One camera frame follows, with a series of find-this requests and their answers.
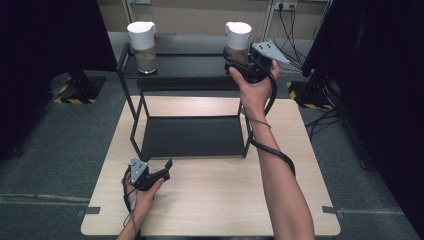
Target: person's right hand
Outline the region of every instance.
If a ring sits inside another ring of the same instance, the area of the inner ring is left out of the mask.
[[[266,77],[258,83],[250,84],[246,82],[237,69],[230,67],[229,72],[234,81],[239,85],[241,103],[243,104],[247,116],[255,119],[264,118],[265,104],[271,94],[271,80]],[[274,76],[274,79],[278,77],[279,73],[280,67],[278,63],[273,60],[271,74]]]

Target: cup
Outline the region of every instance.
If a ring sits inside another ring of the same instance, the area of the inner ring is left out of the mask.
[[[129,24],[127,30],[138,71],[153,73],[158,67],[154,41],[156,25],[153,22],[138,21]]]
[[[225,33],[228,36],[225,47],[232,58],[242,62],[247,61],[251,31],[252,27],[243,22],[228,22],[225,25]]]

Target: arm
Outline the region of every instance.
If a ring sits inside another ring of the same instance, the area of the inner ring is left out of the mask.
[[[126,176],[125,184],[127,187],[127,192],[131,192],[134,189],[134,186],[130,184],[130,173]],[[162,186],[164,179],[161,178],[149,189],[147,192],[142,191],[133,191],[129,196],[129,202],[132,203],[135,196],[137,196],[135,208],[130,214],[130,217],[127,221],[127,224],[122,229],[121,233],[116,238],[117,240],[122,239],[135,239],[137,233],[140,231],[141,226],[144,222],[144,219],[147,216],[151,206],[153,205],[153,199],[156,192]]]
[[[248,117],[265,122],[264,108],[271,92],[268,78],[248,84],[234,68],[230,74],[240,87],[241,102]],[[279,66],[273,61],[272,74],[278,76]],[[280,151],[271,132],[264,124],[251,122],[257,142]],[[268,211],[276,239],[314,239],[314,226],[305,197],[289,166],[279,157],[258,149],[262,182]]]

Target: person's right arm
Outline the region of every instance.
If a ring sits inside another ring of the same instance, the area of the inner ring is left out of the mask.
[[[278,76],[278,64],[273,61],[272,74]],[[240,87],[241,101],[247,116],[266,123],[264,108],[270,94],[270,79],[248,84],[234,68],[230,74]],[[251,121],[254,139],[280,150],[271,129]],[[289,166],[279,157],[258,148],[258,157],[268,211],[275,239],[314,239],[314,226],[305,197]]]

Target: white lid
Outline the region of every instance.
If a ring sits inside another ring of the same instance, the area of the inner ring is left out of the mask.
[[[153,22],[133,22],[127,26],[134,49],[144,50],[155,45],[156,25]]]
[[[225,32],[228,36],[227,46],[234,50],[244,50],[249,47],[249,37],[252,27],[243,22],[228,22]]]

